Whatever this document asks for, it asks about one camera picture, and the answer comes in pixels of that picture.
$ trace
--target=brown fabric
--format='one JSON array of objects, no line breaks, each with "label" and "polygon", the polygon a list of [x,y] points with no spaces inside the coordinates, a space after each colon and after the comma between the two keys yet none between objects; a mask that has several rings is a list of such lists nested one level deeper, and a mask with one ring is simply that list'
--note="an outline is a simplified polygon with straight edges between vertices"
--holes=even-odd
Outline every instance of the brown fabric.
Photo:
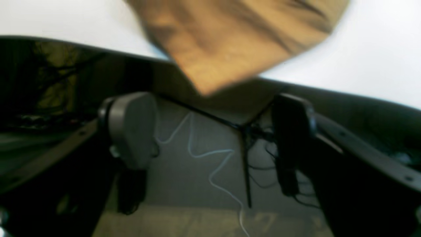
[{"label": "brown fabric", "polygon": [[324,40],[348,0],[128,0],[208,95]]}]

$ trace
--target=tan cloth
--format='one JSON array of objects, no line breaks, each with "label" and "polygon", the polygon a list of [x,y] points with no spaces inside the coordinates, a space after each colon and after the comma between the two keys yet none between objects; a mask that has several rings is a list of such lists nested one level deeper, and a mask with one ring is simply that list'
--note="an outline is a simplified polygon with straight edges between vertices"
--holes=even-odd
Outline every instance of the tan cloth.
[{"label": "tan cloth", "polygon": [[199,93],[209,95],[323,41],[348,0],[129,0]]}]

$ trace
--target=white cable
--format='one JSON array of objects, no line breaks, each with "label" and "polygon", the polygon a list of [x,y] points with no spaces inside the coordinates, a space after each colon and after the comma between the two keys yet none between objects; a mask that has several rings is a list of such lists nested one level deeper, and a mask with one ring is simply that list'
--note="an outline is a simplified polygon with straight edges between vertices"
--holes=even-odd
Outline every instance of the white cable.
[{"label": "white cable", "polygon": [[[159,123],[160,123],[160,117],[159,117],[158,108],[157,107],[155,107],[155,108],[156,108],[156,118],[157,118],[156,125],[158,127],[159,126]],[[183,120],[180,122],[180,124],[177,126],[177,128],[174,130],[174,132],[171,134],[171,136],[167,140],[160,140],[158,138],[158,135],[155,134],[156,141],[159,142],[159,143],[161,143],[161,144],[169,144],[173,140],[173,138],[175,137],[175,135],[178,133],[178,131],[181,129],[181,127],[183,126],[183,124],[189,118],[190,118],[190,132],[189,132],[189,141],[187,143],[187,150],[188,150],[189,154],[193,158],[200,159],[200,158],[203,158],[205,156],[210,156],[210,155],[213,155],[213,154],[228,153],[227,156],[224,158],[224,160],[219,164],[219,166],[214,171],[212,171],[212,173],[210,173],[210,175],[208,177],[208,181],[209,181],[209,183],[213,187],[215,187],[215,188],[217,188],[217,189],[219,189],[219,190],[227,193],[229,196],[231,196],[232,199],[234,199],[236,202],[238,202],[238,204],[240,205],[240,212],[239,212],[239,215],[238,215],[238,219],[239,219],[239,223],[240,223],[241,229],[244,231],[244,233],[245,233],[245,235],[247,235],[247,237],[250,237],[250,235],[248,234],[248,232],[245,229],[245,227],[243,225],[243,222],[242,222],[242,215],[244,213],[244,204],[236,196],[234,196],[230,191],[224,189],[221,186],[216,185],[212,181],[212,178],[227,164],[227,162],[229,161],[229,159],[231,158],[231,156],[234,154],[234,150],[233,149],[221,149],[221,150],[209,151],[209,152],[206,152],[206,153],[203,153],[203,154],[200,154],[200,155],[194,155],[192,153],[192,137],[193,137],[193,121],[194,121],[193,120],[194,119],[194,114],[192,112],[188,113],[183,118]]]}]

